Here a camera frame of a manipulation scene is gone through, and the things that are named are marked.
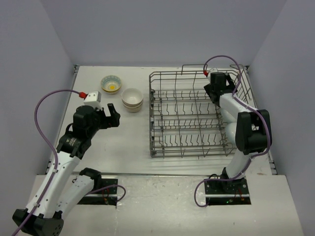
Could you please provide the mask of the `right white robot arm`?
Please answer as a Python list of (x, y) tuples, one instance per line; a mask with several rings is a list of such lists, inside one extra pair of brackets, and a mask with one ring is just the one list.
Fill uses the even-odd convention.
[(220, 176), (220, 189), (231, 193), (237, 188), (236, 180), (245, 176), (251, 162), (265, 155), (271, 147), (270, 114), (242, 101), (236, 95), (236, 86), (228, 73), (212, 72), (209, 81), (204, 89), (212, 103), (219, 107), (227, 122), (226, 136), (237, 148)]

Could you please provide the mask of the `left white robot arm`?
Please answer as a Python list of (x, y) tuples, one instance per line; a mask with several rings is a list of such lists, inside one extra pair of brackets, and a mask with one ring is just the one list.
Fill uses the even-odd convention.
[(31, 236), (58, 236), (65, 218), (83, 197), (109, 189), (102, 185), (99, 171), (85, 168), (72, 186), (63, 192), (97, 131), (119, 126), (120, 114), (112, 103), (107, 106), (110, 116), (106, 116), (103, 108), (83, 105), (76, 109), (73, 122), (59, 140), (57, 156), (42, 185), (28, 205), (15, 210), (12, 216), (18, 226), (14, 235), (22, 231)]

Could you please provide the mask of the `white bowl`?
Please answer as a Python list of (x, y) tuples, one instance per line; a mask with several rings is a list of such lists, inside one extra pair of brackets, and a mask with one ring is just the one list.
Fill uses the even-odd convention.
[(236, 123), (237, 122), (237, 116), (238, 116), (237, 112), (230, 113), (228, 110), (226, 110), (224, 108), (220, 108), (220, 113), (221, 113), (223, 120), (226, 123)]
[(233, 122), (233, 123), (229, 123), (226, 125), (225, 127), (225, 134), (226, 137), (228, 138), (228, 140), (235, 146), (236, 145), (236, 126), (237, 123)]

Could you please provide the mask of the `beige bowl brown leaf pattern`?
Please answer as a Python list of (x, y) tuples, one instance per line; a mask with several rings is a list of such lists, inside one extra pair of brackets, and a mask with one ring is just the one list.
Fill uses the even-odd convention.
[(122, 102), (123, 102), (123, 105), (130, 106), (130, 107), (135, 107), (135, 106), (139, 106), (139, 105), (143, 104), (143, 100), (139, 103), (136, 103), (136, 104), (129, 104), (129, 103), (125, 102), (124, 100)]

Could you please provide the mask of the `plain beige bowl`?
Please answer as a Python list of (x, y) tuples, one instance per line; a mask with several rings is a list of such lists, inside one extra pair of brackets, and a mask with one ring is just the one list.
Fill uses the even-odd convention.
[(127, 110), (127, 112), (129, 113), (137, 113), (141, 110), (142, 105), (139, 106), (135, 106), (135, 107), (130, 107), (130, 106), (126, 106), (124, 105), (124, 108)]

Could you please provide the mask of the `white bowl front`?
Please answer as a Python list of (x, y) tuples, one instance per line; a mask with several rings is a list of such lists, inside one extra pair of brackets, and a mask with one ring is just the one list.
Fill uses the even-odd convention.
[(225, 127), (225, 134), (226, 137), (228, 138), (228, 140), (235, 146), (236, 145), (236, 126), (237, 123), (233, 122), (233, 123), (229, 123), (226, 125)]

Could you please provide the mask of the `yellow checkered bowl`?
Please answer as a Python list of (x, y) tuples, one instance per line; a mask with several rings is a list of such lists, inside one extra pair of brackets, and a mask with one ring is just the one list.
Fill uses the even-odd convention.
[(101, 79), (100, 86), (108, 94), (116, 94), (122, 87), (122, 80), (115, 75), (108, 75)]

